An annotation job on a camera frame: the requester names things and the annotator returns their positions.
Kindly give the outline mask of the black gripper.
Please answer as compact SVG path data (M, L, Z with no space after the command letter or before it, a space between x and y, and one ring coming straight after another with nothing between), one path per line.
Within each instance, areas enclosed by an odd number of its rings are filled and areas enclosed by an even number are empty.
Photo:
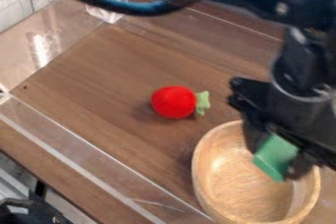
M299 180L315 166L336 171L336 88L320 84L300 89L279 66L268 83L235 77L229 88L228 104L241 114L249 152L277 135L299 149L287 180Z

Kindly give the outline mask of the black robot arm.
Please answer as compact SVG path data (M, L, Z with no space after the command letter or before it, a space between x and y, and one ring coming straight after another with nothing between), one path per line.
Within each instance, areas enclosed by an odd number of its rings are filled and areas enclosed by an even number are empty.
M188 5L199 0L165 0ZM229 81L252 162L276 181L336 170L336 0L211 0L285 25L271 79Z

